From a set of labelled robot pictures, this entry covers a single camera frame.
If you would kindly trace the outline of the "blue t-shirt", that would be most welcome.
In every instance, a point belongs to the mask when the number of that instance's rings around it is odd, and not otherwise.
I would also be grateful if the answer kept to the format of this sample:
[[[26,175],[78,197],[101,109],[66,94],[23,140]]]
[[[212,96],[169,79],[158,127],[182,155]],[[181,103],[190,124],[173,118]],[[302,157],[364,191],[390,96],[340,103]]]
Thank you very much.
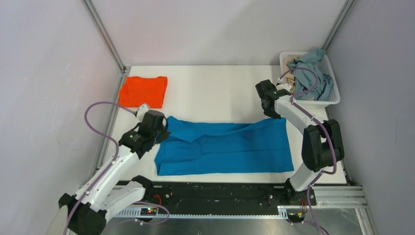
[[[155,157],[159,176],[283,173],[294,170],[286,120],[190,122],[170,116]]]

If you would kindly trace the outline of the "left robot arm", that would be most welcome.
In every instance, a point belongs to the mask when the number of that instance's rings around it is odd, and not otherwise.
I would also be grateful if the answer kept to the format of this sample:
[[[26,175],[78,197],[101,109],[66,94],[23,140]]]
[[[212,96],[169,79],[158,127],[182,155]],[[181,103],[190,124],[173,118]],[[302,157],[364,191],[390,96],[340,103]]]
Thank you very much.
[[[69,230],[78,235],[99,235],[127,206],[137,201],[148,204],[154,199],[154,190],[137,180],[113,189],[127,170],[170,134],[163,113],[147,110],[138,117],[137,125],[115,143],[113,157],[74,195],[65,193],[59,199],[59,207],[68,212],[63,235]]]

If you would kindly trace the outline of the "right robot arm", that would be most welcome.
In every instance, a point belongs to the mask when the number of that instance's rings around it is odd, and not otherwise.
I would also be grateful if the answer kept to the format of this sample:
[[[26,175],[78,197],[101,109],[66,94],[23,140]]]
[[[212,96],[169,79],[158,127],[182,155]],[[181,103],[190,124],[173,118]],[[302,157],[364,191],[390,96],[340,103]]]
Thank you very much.
[[[323,120],[301,107],[286,90],[278,90],[270,80],[255,86],[264,115],[286,118],[302,134],[302,164],[286,180],[282,199],[297,204],[309,199],[311,187],[323,175],[337,172],[337,163],[344,159],[341,129],[334,119]]]

